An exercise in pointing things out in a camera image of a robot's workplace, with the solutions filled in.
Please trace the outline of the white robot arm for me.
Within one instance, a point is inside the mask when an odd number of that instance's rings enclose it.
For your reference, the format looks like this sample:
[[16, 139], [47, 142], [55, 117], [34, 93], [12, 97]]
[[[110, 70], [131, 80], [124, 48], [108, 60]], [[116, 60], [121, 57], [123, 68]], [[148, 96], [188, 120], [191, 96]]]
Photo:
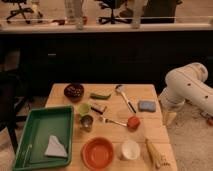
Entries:
[[208, 70], [198, 62], [169, 71], [165, 77], [166, 87], [158, 96], [162, 122], [169, 125], [186, 100], [198, 106], [208, 119], [213, 119], [213, 88], [205, 84]]

